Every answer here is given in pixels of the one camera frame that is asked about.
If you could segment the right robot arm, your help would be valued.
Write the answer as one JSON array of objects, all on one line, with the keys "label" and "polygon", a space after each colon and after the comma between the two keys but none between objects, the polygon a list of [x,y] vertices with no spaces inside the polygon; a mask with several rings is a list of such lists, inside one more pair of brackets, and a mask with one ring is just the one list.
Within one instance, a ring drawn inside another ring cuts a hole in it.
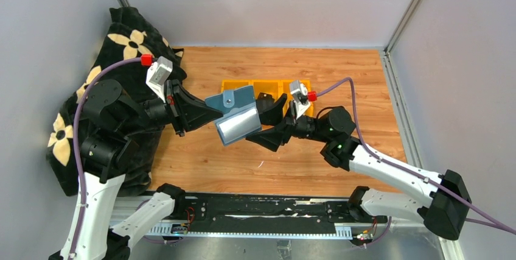
[{"label": "right robot arm", "polygon": [[349,217],[362,222],[371,216],[390,216],[423,224],[435,235],[455,241],[470,210],[471,198],[462,176],[416,168],[396,160],[352,135],[357,126],[342,106],[327,107],[315,117],[289,109],[273,127],[246,140],[273,152],[291,138],[324,143],[320,154],[332,167],[376,178],[396,188],[396,193],[358,186],[348,199]]}]

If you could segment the blue leather card holder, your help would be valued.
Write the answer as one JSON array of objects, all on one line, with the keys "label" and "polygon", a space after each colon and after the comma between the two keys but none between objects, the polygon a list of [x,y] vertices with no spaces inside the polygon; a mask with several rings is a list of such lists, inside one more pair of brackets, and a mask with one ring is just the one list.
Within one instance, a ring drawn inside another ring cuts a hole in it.
[{"label": "blue leather card holder", "polygon": [[204,101],[207,106],[223,113],[214,123],[224,146],[262,130],[253,86],[224,90]]}]

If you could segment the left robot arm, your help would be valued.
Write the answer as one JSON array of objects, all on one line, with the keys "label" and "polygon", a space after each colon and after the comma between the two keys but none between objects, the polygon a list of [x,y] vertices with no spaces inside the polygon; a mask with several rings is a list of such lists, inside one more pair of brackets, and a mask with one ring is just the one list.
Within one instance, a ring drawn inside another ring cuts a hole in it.
[{"label": "left robot arm", "polygon": [[223,116],[188,93],[177,80],[168,80],[161,97],[135,102],[116,80],[103,80],[85,93],[76,111],[95,130],[74,140],[79,196],[72,227],[52,259],[128,259],[134,246],[162,219],[193,217],[186,193],[165,183],[121,223],[110,224],[114,204],[125,181],[130,160],[139,149],[132,138],[165,125],[184,135]]}]

